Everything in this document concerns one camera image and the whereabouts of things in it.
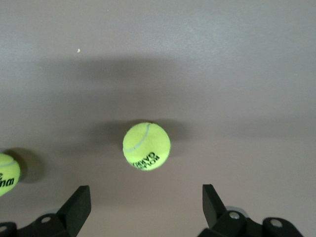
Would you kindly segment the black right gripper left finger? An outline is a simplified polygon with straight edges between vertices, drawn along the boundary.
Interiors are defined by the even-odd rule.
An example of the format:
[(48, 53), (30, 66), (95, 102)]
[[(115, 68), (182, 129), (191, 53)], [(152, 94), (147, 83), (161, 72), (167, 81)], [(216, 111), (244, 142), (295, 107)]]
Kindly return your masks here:
[(76, 237), (91, 213), (89, 186), (80, 186), (56, 213), (40, 216), (18, 229), (14, 222), (2, 222), (2, 237)]

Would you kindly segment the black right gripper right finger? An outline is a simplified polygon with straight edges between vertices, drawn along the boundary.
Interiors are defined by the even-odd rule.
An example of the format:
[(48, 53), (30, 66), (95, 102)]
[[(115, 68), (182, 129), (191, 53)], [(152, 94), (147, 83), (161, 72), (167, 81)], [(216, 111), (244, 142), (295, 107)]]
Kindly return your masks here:
[(302, 237), (289, 221), (268, 217), (258, 224), (241, 212), (228, 210), (213, 185), (202, 186), (202, 207), (208, 228), (200, 237)]

